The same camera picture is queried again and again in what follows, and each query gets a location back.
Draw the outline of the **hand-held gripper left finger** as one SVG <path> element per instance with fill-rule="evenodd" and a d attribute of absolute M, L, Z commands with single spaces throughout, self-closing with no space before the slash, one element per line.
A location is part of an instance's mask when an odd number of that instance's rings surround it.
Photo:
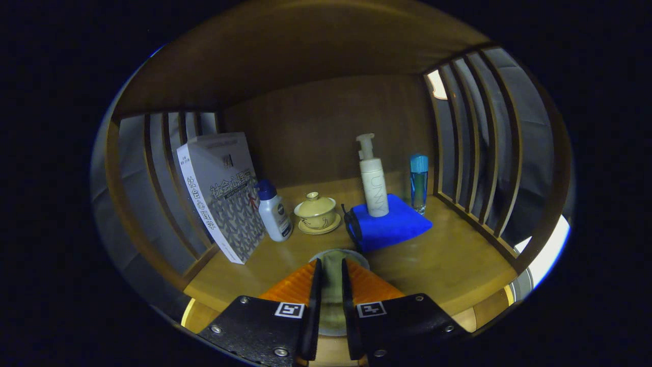
<path fill-rule="evenodd" d="M 307 301 L 240 295 L 198 336 L 215 348 L 262 366 L 308 366 L 316 359 L 323 265 L 306 265 Z"/>

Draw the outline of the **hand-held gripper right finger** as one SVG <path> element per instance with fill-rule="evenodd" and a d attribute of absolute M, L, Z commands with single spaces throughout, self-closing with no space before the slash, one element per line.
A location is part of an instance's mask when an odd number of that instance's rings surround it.
<path fill-rule="evenodd" d="M 424 364 L 436 351 L 464 343 L 470 333 L 428 295 L 356 301 L 366 287 L 354 281 L 357 263 L 341 261 L 348 353 L 360 366 Z"/>

